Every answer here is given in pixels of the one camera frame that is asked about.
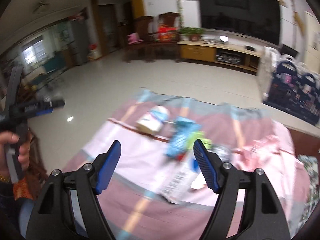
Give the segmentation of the person left hand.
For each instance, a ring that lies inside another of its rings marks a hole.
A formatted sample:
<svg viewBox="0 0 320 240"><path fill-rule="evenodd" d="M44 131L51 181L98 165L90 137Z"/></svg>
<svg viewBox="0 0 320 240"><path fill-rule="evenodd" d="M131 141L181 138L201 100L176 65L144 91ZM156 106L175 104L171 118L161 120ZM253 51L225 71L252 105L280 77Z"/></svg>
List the person left hand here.
<svg viewBox="0 0 320 240"><path fill-rule="evenodd" d="M30 143L31 143L32 137L33 137L32 134L28 132L25 143L20 146L20 154L18 156L18 161L21 164L21 167L23 170L26 170L29 166L29 151L30 151ZM5 131L5 132L1 132L0 138L1 138L0 171L1 171L2 177L8 178L10 174L9 174L9 169L8 169L7 161L5 157L4 146L6 144L15 144L16 142L18 142L18 135L9 131Z"/></svg>

